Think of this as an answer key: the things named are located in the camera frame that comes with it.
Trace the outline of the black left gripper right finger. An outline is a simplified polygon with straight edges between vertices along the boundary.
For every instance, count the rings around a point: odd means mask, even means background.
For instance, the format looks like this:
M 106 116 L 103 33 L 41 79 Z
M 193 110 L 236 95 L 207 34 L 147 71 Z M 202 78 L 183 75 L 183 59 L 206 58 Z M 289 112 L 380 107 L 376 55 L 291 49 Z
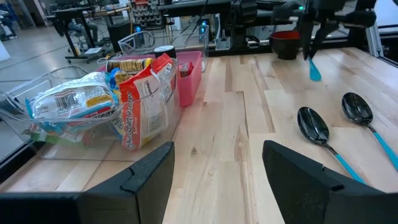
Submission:
M 387 193 L 362 184 L 275 141 L 263 144 L 262 160 L 286 223 L 389 221 Z

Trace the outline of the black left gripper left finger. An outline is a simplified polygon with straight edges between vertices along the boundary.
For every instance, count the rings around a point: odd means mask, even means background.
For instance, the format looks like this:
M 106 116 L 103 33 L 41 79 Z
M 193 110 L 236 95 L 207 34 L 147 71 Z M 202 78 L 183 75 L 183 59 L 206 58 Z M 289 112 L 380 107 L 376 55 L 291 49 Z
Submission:
M 85 191 L 80 223 L 162 223 L 174 176 L 175 145 L 166 142 Z

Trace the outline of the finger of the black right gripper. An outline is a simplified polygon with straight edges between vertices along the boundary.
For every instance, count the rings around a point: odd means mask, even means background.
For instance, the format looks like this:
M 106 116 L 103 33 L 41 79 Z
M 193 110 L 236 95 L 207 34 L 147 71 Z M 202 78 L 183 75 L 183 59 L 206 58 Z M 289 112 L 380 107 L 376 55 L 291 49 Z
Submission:
M 303 59 L 308 59 L 311 53 L 313 22 L 302 21 L 300 25 L 300 43 L 302 45 Z
M 321 26 L 317 33 L 315 34 L 315 38 L 311 44 L 309 57 L 314 58 L 317 50 L 320 48 L 322 42 L 325 40 L 327 35 L 334 32 L 338 29 L 338 23 L 336 21 L 326 21 L 321 23 Z

